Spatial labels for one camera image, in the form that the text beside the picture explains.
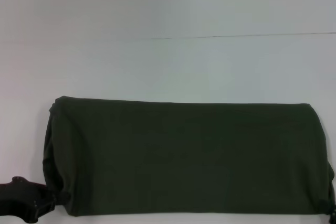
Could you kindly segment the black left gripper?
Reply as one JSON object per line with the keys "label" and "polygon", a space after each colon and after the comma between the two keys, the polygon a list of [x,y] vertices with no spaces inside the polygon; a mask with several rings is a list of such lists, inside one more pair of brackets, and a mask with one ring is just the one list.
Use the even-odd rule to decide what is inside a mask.
{"label": "black left gripper", "polygon": [[1,184],[1,216],[14,216],[26,223],[37,223],[38,219],[64,206],[70,201],[70,192],[55,190],[46,185],[33,183],[23,177]]}

